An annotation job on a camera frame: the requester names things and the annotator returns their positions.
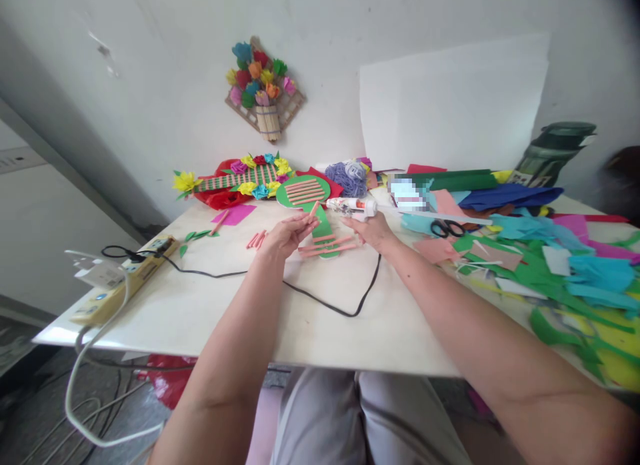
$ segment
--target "power strip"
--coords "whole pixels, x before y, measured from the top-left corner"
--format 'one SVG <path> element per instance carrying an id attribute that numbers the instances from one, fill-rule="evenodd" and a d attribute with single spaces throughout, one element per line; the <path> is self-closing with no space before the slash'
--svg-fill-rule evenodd
<path id="1" fill-rule="evenodd" d="M 171 235 L 161 235 L 154 239 L 153 243 L 139 250 L 140 255 L 147 258 L 139 263 L 127 259 L 122 267 L 129 273 L 129 299 L 153 276 L 153 273 L 165 262 L 161 254 L 171 255 L 178 247 L 178 241 Z M 94 288 L 95 293 L 87 302 L 83 303 L 70 318 L 71 322 L 79 325 L 91 325 L 94 327 L 104 325 L 116 310 L 122 305 L 125 298 L 125 283 L 105 292 Z"/>

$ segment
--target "gray pants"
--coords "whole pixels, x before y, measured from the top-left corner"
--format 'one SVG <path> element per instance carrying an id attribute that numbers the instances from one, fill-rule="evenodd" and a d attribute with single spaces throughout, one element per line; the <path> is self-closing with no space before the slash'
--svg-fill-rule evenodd
<path id="1" fill-rule="evenodd" d="M 471 461 L 426 379 L 300 368 L 280 407 L 272 465 Z"/>

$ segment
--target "hand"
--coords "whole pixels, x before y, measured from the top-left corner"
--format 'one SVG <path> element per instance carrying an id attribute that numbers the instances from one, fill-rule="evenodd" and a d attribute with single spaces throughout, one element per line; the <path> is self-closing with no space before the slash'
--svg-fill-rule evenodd
<path id="1" fill-rule="evenodd" d="M 276 254 L 283 260 L 291 255 L 298 248 L 300 242 L 320 225 L 317 217 L 313 217 L 313 220 L 307 224 L 306 218 L 308 216 L 309 214 L 302 213 L 295 217 L 289 217 L 273 227 L 260 247 L 259 253 Z"/>
<path id="2" fill-rule="evenodd" d="M 398 240 L 391 232 L 384 214 L 381 213 L 369 217 L 367 222 L 343 217 L 342 223 L 360 234 L 380 254 L 383 254 L 384 250 Z"/>

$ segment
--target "yarn ball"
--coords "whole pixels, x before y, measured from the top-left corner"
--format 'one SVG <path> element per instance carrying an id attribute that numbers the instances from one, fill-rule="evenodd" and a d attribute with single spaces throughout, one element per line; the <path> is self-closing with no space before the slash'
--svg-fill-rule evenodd
<path id="1" fill-rule="evenodd" d="M 367 174 L 358 162 L 338 162 L 329 165 L 325 175 L 343 187 L 342 197 L 360 198 L 367 194 Z"/>

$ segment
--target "scissors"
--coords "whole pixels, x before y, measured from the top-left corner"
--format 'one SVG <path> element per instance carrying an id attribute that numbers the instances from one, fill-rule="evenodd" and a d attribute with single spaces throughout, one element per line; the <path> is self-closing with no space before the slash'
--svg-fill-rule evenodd
<path id="1" fill-rule="evenodd" d="M 447 238 L 449 235 L 461 237 L 467 231 L 458 222 L 450 220 L 436 219 L 431 223 L 431 232 L 441 238 Z"/>

